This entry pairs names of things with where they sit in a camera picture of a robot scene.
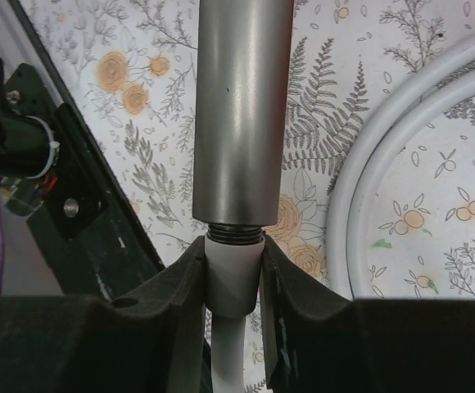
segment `gray leaf pattern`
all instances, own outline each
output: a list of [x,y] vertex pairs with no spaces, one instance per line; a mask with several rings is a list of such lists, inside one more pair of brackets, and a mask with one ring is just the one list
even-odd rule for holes
[[[192,217],[199,1],[21,3],[160,257],[173,263],[206,232]],[[475,2],[466,0],[295,1],[279,222],[267,232],[322,283],[329,194],[364,122],[474,30]],[[438,87],[471,70],[475,61]],[[475,96],[418,138],[371,206],[372,295],[473,298]],[[245,391],[267,391],[259,305],[247,317],[245,360]]]

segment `black mounting bracket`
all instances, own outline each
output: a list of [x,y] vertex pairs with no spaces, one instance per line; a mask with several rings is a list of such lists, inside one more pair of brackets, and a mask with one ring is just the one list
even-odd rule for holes
[[[84,131],[66,104],[56,107],[31,65],[21,64],[5,83],[5,91],[14,97],[11,106],[15,111],[47,122],[60,143],[56,164],[49,173],[57,182],[44,199],[44,204],[61,236],[71,239],[106,208],[106,200],[89,172],[87,163],[76,154],[74,142],[68,138],[69,133]],[[16,191],[8,201],[8,207],[17,214],[21,211],[31,212],[38,206],[35,187],[39,179],[12,180]],[[5,179],[4,184],[8,183],[10,179]]]

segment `fern leaf print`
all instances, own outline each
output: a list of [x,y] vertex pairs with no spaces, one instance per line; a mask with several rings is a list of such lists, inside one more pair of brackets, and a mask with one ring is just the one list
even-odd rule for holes
[[283,169],[303,168],[328,175],[332,191],[339,169],[361,126],[369,101],[360,62],[351,92],[338,100],[334,87],[334,40],[327,39],[316,58],[307,61],[306,40],[293,50],[287,100]]

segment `bolt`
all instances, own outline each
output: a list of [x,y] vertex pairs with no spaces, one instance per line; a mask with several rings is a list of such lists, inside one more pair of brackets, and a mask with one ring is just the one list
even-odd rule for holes
[[7,100],[11,104],[15,105],[17,102],[19,102],[21,99],[21,95],[17,90],[13,90],[9,93],[7,93]]
[[73,219],[79,213],[79,204],[74,198],[68,198],[63,205],[65,216]]

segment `white tubing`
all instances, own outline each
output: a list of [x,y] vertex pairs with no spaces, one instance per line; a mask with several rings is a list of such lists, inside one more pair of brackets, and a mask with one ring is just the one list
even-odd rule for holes
[[211,361],[214,393],[243,393],[245,318],[212,315]]
[[351,299],[346,258],[346,231],[352,197],[365,164],[388,129],[414,102],[447,75],[475,60],[475,35],[448,49],[407,79],[369,118],[342,166],[327,218],[327,261],[330,287]]
[[371,207],[381,179],[406,143],[435,119],[458,102],[475,95],[475,71],[462,76],[432,94],[407,114],[382,140],[370,158],[352,200],[347,228],[346,256],[354,297],[374,296],[367,264],[367,229]]
[[212,311],[214,393],[244,392],[245,317],[256,307],[264,248],[264,239],[249,246],[230,246],[205,235],[205,302]]

